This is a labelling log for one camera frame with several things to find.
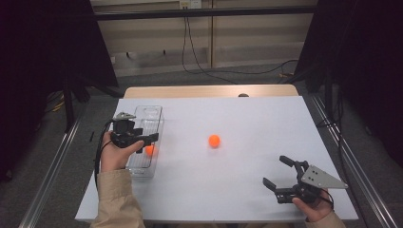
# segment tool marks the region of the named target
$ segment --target aluminum rail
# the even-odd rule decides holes
[[[81,104],[78,107],[78,117],[70,128],[68,133],[65,134],[65,137],[62,139],[62,142],[56,152],[56,155],[46,173],[44,180],[42,181],[36,195],[31,202],[29,209],[24,214],[24,217],[19,225],[19,228],[33,228],[35,227],[42,210],[47,202],[48,196],[50,194],[50,190],[53,186],[54,181],[57,178],[60,167],[62,166],[63,160],[70,148],[71,142],[74,139],[74,136],[77,132],[78,126],[83,119],[84,112],[86,110],[86,104]]]

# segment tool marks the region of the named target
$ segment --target black cable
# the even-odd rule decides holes
[[[279,69],[279,68],[281,68],[281,72],[282,72],[282,68],[283,68],[286,64],[292,63],[292,62],[297,62],[297,61],[298,61],[298,60],[288,60],[288,61],[282,63],[280,66],[277,66],[277,67],[272,68],[272,69],[269,69],[269,70],[261,71],[261,72],[242,72],[242,71],[233,71],[233,70],[216,70],[216,69],[215,69],[215,70],[206,70],[206,69],[203,69],[203,68],[200,66],[200,64],[199,64],[199,61],[198,61],[198,58],[197,58],[197,56],[196,56],[196,52],[195,52],[195,49],[194,49],[194,46],[193,46],[193,39],[192,39],[191,30],[190,30],[189,18],[187,18],[187,17],[184,18],[184,22],[185,22],[185,24],[184,24],[184,40],[183,40],[183,49],[182,49],[182,66],[183,66],[184,70],[185,70],[186,72],[188,72],[188,73],[191,73],[191,74],[202,74],[202,73],[204,73],[204,74],[207,74],[208,76],[211,76],[211,77],[214,77],[214,78],[218,78],[218,79],[222,79],[222,78],[217,77],[217,76],[214,76],[214,75],[210,75],[210,74],[208,74],[208,73],[235,73],[235,74],[259,75],[259,74],[265,74],[265,73],[273,72],[273,71],[275,71],[275,70],[277,70],[277,69]],[[186,46],[187,28],[189,29],[188,33],[189,33],[190,43],[191,43],[191,46],[192,46],[193,55],[194,55],[194,57],[195,57],[196,63],[197,63],[197,65],[198,65],[199,69],[201,70],[201,72],[191,72],[191,71],[189,71],[188,69],[186,69],[186,67],[184,66],[184,60],[183,60],[184,57],[183,57],[183,53],[184,53],[184,48],[185,48],[185,46]],[[227,81],[227,82],[229,82],[229,83],[235,84],[234,82],[231,82],[231,81],[226,80],[226,79],[222,79],[222,80]]]
[[[94,160],[94,179],[95,179],[95,186],[97,188],[98,188],[97,176],[100,173],[100,163],[101,163],[102,151],[104,150],[104,147],[110,143],[110,142],[107,142],[104,146],[102,146],[102,142],[103,142],[104,134],[106,133],[106,130],[109,129],[109,125],[112,123],[113,123],[113,120],[109,120],[105,123],[104,128],[101,132],[100,140],[98,141],[97,152],[95,154],[95,160]]]
[[[333,108],[333,115],[335,116],[335,114],[337,113],[337,119],[329,119],[329,118],[324,118],[323,120],[321,120],[319,123],[316,123],[316,127],[327,127],[330,125],[337,125],[341,122],[341,118],[343,117],[344,114],[344,107],[343,107],[343,97],[342,94],[340,92],[340,88],[338,89],[337,92],[337,101],[335,104],[335,107]]]
[[[280,66],[281,66],[281,75],[280,75],[279,80],[277,81],[277,84],[280,84],[282,82],[283,74],[284,74],[284,68],[282,67],[282,65],[280,65]]]
[[[334,210],[334,209],[335,209],[335,201],[333,200],[332,195],[330,195],[330,193],[329,193],[328,191],[324,190],[324,189],[320,189],[320,190],[322,190],[323,192],[325,192],[325,193],[329,196],[330,199],[323,198],[322,196],[317,196],[317,197],[318,197],[319,199],[321,199],[321,200],[323,200],[323,201],[329,203],[329,204],[331,205],[331,207],[332,207],[332,210]]]
[[[191,74],[200,74],[200,73],[204,73],[205,75],[207,75],[207,76],[209,76],[209,77],[216,78],[216,79],[220,79],[220,80],[224,80],[225,82],[228,82],[228,83],[237,85],[237,83],[235,83],[235,82],[232,82],[232,81],[230,81],[230,80],[223,79],[223,78],[221,78],[221,77],[217,77],[217,76],[211,75],[211,74],[209,74],[208,72],[206,72],[204,69],[202,69],[202,67],[201,67],[200,64],[199,64],[198,57],[196,56],[196,52],[195,52],[195,49],[194,49],[194,46],[193,46],[193,40],[192,40],[192,35],[191,35],[190,27],[189,27],[190,44],[191,44],[191,46],[192,46],[193,56],[195,57],[196,64],[198,65],[198,67],[199,67],[199,69],[201,70],[201,72],[191,72],[191,71],[189,71],[189,70],[186,69],[186,67],[184,66],[184,57],[183,57],[183,55],[184,55],[184,48],[185,48],[185,46],[186,46],[186,34],[187,34],[187,27],[188,27],[188,25],[189,25],[189,18],[185,17],[185,18],[184,18],[183,49],[182,49],[182,66],[183,66],[183,69],[184,69],[186,72],[191,73]]]

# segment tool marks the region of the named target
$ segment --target power outlet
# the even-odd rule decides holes
[[[190,0],[190,8],[191,9],[201,9],[202,0]]]
[[[181,0],[179,1],[179,9],[180,10],[187,10],[190,8],[190,0]]]

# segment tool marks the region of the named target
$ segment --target white table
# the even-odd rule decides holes
[[[262,98],[122,99],[116,113],[137,105],[161,105],[165,119],[152,180],[133,181],[133,191],[154,222],[294,222],[304,216],[278,204],[261,183],[297,183],[296,171],[278,160],[308,161],[338,178],[335,166],[299,96]],[[211,134],[221,136],[217,149]],[[357,219],[345,190],[330,190],[342,219]],[[97,215],[94,179],[76,219]]]

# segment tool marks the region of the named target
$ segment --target wall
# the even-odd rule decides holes
[[[177,10],[179,1],[170,0],[92,0],[95,12]],[[317,0],[202,0],[204,9],[212,8],[258,8],[281,6],[314,6]],[[189,18],[194,49],[202,67],[230,67],[280,63],[298,58],[306,37],[312,14],[257,15]],[[142,19],[124,21],[101,21],[100,29],[111,56],[118,61],[119,53],[130,52],[135,58],[159,56],[159,66],[182,64],[183,18]],[[161,62],[163,51],[171,54]],[[197,68],[191,51],[190,40],[186,39],[185,60],[189,68]],[[116,63],[116,68],[124,67]],[[122,71],[117,76],[146,73],[146,71]]]

